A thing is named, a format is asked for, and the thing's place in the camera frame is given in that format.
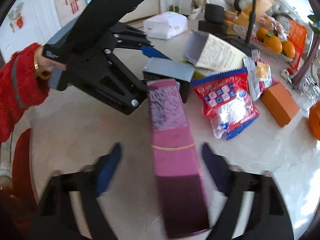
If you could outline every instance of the hand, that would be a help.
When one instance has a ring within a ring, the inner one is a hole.
[[[38,67],[41,72],[44,72],[44,71],[51,72],[53,70],[54,66],[57,66],[58,68],[60,68],[62,70],[66,70],[67,65],[64,65],[60,62],[43,57],[42,52],[43,52],[43,48],[40,48],[35,52],[35,56],[38,61]]]

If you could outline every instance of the white table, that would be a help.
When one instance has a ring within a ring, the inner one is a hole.
[[[184,33],[169,41],[152,42],[162,53],[180,61],[188,36]],[[116,54],[142,78],[148,59],[141,52],[118,50]],[[268,60],[273,74],[284,83],[278,73],[286,64],[272,58]],[[300,95],[294,91],[292,94],[300,104],[303,103]],[[256,106],[260,111],[258,120],[228,142],[213,137],[210,121],[201,116],[201,102],[194,93],[185,104],[185,111],[198,152],[202,143],[208,142],[217,154],[247,172],[273,172],[298,239],[311,222],[320,196],[317,140],[311,135],[307,113],[302,110],[281,129],[261,101],[256,102]],[[32,166],[38,194],[52,171],[76,172],[106,154],[115,142],[122,142],[121,164],[109,191],[99,198],[102,209],[120,240],[166,239],[152,170],[147,101],[133,114],[125,116],[74,87],[64,92],[51,91],[49,98],[36,108],[32,126]],[[225,198],[215,189],[202,162],[201,165],[213,225]],[[250,199],[252,194],[247,193],[234,236],[244,231]],[[74,205],[81,232],[90,236],[79,203]],[[205,239],[207,235],[208,232],[194,236],[192,240]]]

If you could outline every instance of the door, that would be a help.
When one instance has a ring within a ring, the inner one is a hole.
[[[159,0],[145,0],[131,13],[125,15],[120,22],[128,22],[160,13]]]

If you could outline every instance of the red sweater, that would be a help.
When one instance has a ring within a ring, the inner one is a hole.
[[[9,139],[24,111],[48,96],[48,82],[35,78],[34,53],[39,47],[34,43],[14,53],[0,70],[0,143]]]

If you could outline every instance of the pink box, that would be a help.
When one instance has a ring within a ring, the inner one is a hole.
[[[209,229],[200,164],[176,81],[148,82],[159,201],[169,238]]]

